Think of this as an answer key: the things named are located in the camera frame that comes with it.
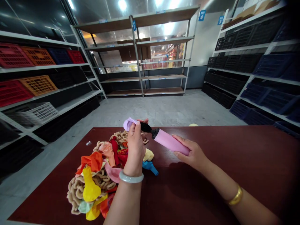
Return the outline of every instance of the shelf label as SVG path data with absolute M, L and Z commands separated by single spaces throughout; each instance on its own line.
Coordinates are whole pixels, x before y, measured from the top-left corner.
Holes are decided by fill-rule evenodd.
M 198 21 L 204 21 L 206 10 L 201 10 Z
M 219 17 L 218 25 L 221 25 L 223 23 L 223 19 L 224 19 L 224 16 Z
M 135 20 L 132 22 L 132 27 L 133 27 L 133 30 L 134 30 L 134 31 L 137 30 L 137 26 L 135 25 Z
M 107 23 L 106 19 L 99 20 L 99 23 Z
M 162 13 L 165 13 L 165 12 L 166 12 L 165 10 L 156 11 L 156 14 L 162 14 Z

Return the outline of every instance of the blue plastic crate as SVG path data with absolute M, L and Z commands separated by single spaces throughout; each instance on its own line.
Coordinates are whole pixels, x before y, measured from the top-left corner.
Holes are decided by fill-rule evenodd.
M 297 126 L 294 126 L 285 121 L 276 122 L 273 124 L 273 126 L 297 139 L 300 139 L 300 128 Z
M 73 64 L 67 51 L 65 49 L 47 48 L 47 51 L 55 61 L 57 65 L 61 64 Z
M 293 53 L 263 55 L 253 73 L 266 77 L 280 77 L 294 57 Z
M 245 123 L 249 125 L 273 125 L 279 119 L 261 109 L 253 109 L 245 117 Z
M 253 108 L 250 108 L 242 103 L 242 101 L 238 100 L 232 105 L 231 109 L 229 110 L 232 114 L 236 115 L 241 120 L 245 119 L 248 113 Z
M 258 103 L 268 91 L 270 90 L 267 87 L 249 83 L 247 88 L 241 94 L 241 97 L 247 98 L 254 103 Z
M 300 95 L 292 95 L 271 89 L 258 104 L 278 114 L 286 113 L 298 100 Z

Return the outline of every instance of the ceiling light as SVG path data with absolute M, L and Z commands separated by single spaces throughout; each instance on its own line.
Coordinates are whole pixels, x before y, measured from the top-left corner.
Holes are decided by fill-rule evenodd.
M 127 4 L 124 0 L 119 0 L 119 7 L 122 11 L 125 11 L 127 8 Z

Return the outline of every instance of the dark red table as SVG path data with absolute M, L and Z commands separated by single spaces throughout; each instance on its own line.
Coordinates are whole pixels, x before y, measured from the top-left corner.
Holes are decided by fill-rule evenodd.
M 300 142 L 273 126 L 163 127 L 167 133 L 196 141 L 207 157 L 266 207 L 281 216 L 297 177 Z M 58 164 L 10 216 L 9 220 L 37 224 L 102 224 L 85 214 L 71 214 L 68 183 L 80 158 L 107 141 L 119 127 L 95 127 Z M 140 224 L 238 224 L 214 187 L 197 171 L 179 162 L 153 140 L 155 177 L 144 170 Z

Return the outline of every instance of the black plastic crate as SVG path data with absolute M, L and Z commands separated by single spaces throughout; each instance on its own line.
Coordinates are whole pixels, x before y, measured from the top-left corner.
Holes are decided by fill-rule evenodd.
M 253 35 L 248 43 L 249 45 L 257 45 L 271 42 L 279 28 L 283 23 L 283 17 L 279 16 L 256 25 Z
M 219 99 L 219 103 L 226 109 L 230 109 L 237 97 L 229 96 L 223 93 Z
M 227 60 L 227 56 L 218 56 L 215 63 L 215 68 L 223 69 Z
M 261 56 L 261 54 L 241 55 L 236 71 L 252 73 Z
M 254 103 L 258 103 L 268 91 L 270 90 L 267 87 L 249 83 L 247 88 L 241 94 L 241 97 L 247 98 Z
M 228 79 L 227 85 L 224 89 L 230 91 L 231 93 L 239 94 L 243 89 L 243 87 L 245 86 L 245 84 L 246 81 L 240 81 L 240 80 L 230 78 Z
M 215 51 L 223 49 L 224 41 L 225 41 L 225 37 L 221 37 L 218 39 Z
M 281 121 L 274 123 L 274 127 L 295 137 L 296 139 L 300 139 L 300 128 L 297 126 L 294 126 L 286 121 Z
M 214 67 L 216 63 L 217 57 L 209 57 L 208 62 L 207 62 L 207 67 Z
M 23 137 L 0 151 L 1 174 L 14 173 L 43 151 L 37 141 Z
M 235 71 L 236 67 L 238 65 L 238 62 L 240 60 L 240 57 L 241 57 L 240 55 L 228 56 L 225 66 L 224 66 L 224 69 Z
M 58 89 L 66 88 L 75 84 L 75 81 L 69 72 L 51 74 L 49 77 Z
M 273 125 L 279 119 L 261 109 L 253 109 L 245 117 L 248 125 Z
M 243 28 L 243 29 L 237 31 L 237 37 L 233 44 L 233 48 L 247 46 L 254 28 L 255 28 L 255 26 L 253 25 L 253 26 L 246 27 L 246 28 Z
M 243 120 L 253 108 L 252 105 L 238 100 L 232 105 L 230 112 Z
M 285 114 L 299 99 L 300 95 L 271 89 L 258 104 L 269 108 L 275 113 Z
M 295 56 L 293 53 L 263 55 L 253 73 L 272 78 L 280 77 Z

